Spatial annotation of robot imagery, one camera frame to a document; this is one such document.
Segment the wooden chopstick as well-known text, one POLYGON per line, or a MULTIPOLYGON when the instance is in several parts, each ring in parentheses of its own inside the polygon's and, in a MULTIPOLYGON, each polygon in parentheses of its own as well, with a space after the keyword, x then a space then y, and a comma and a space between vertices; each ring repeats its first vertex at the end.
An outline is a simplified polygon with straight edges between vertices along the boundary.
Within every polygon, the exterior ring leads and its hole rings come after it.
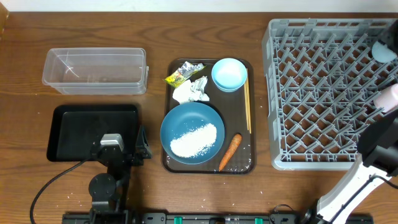
POLYGON ((248 100, 247 100, 247 81, 245 81, 243 87, 244 87, 244 105, 245 105, 245 114, 246 114, 246 125, 247 125, 247 129, 249 131, 250 125, 249 125, 248 100))
POLYGON ((247 71, 247 78, 246 78, 246 80, 247 80, 247 100, 248 100, 248 114, 249 114, 249 125, 250 125, 250 128, 249 128, 249 133, 251 133, 251 109, 250 109, 250 99, 249 99, 249 72, 248 72, 248 70, 246 70, 247 71))

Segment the dark blue plate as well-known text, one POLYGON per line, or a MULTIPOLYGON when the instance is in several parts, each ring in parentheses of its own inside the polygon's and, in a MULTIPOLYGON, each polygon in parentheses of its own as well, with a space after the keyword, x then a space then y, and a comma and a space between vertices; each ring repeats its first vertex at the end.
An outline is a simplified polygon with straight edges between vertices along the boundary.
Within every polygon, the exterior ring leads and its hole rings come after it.
POLYGON ((210 106, 203 103, 185 103, 178 105, 165 116, 161 129, 160 139, 168 156, 182 164, 196 165, 209 161, 217 155, 221 149, 225 137, 224 122, 221 116, 210 106), (216 141, 206 154, 198 157, 182 158, 176 156, 170 148, 173 139, 197 129, 208 123, 217 128, 216 141))

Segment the white pink cup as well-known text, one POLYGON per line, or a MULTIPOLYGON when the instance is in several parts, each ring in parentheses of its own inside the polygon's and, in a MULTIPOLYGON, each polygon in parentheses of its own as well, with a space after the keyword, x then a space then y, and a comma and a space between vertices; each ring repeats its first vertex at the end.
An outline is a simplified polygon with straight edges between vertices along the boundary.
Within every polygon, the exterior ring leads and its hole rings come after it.
POLYGON ((397 109, 397 84, 394 84, 383 91, 381 94, 374 99, 374 105, 377 109, 382 108, 383 113, 389 113, 390 111, 397 109))

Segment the light blue bowl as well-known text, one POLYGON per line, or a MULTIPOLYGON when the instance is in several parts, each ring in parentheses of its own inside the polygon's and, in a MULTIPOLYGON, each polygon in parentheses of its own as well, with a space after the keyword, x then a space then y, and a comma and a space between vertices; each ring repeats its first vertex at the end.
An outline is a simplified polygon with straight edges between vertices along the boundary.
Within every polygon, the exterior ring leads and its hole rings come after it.
POLYGON ((221 91, 230 93, 245 84, 248 70, 241 61, 235 58, 223 58, 214 64, 211 78, 221 91))

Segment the light blue cup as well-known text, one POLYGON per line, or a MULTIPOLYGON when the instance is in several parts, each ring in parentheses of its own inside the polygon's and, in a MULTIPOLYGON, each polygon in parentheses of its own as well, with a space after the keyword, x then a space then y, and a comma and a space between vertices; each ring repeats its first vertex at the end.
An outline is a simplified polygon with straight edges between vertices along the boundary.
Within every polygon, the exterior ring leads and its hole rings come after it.
POLYGON ((390 50, 387 44, 382 44, 379 41, 372 46, 371 53, 373 58, 380 63, 387 63, 397 58, 397 54, 390 50))

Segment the white rice pile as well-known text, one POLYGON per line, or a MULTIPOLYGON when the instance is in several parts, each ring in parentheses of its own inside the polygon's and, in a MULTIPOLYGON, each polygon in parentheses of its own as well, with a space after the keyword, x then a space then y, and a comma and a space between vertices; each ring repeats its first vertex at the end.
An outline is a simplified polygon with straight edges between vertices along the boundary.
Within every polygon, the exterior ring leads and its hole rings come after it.
POLYGON ((190 158, 202 156, 213 147, 217 128, 208 123, 175 138, 170 143, 171 151, 178 157, 190 158))

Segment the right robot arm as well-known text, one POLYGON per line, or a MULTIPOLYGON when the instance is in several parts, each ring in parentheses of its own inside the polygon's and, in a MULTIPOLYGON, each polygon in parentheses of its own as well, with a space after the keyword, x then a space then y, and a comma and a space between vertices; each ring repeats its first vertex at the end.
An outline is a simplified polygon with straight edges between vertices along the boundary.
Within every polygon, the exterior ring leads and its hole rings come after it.
POLYGON ((302 223, 346 223, 352 211, 381 184, 397 188, 390 182, 397 176, 397 85, 383 89, 374 105, 385 116, 361 133, 358 158, 302 223))

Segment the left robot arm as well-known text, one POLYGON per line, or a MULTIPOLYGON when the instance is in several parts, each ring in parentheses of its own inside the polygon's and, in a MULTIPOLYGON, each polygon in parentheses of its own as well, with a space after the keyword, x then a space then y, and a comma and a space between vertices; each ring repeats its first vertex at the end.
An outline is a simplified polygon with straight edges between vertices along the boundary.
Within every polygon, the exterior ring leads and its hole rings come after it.
POLYGON ((89 183, 92 198, 89 223, 139 223, 139 215, 126 208, 131 168, 142 166, 152 152, 145 129, 140 126, 132 148, 125 146, 120 134, 105 134, 91 153, 93 160, 105 167, 89 183))

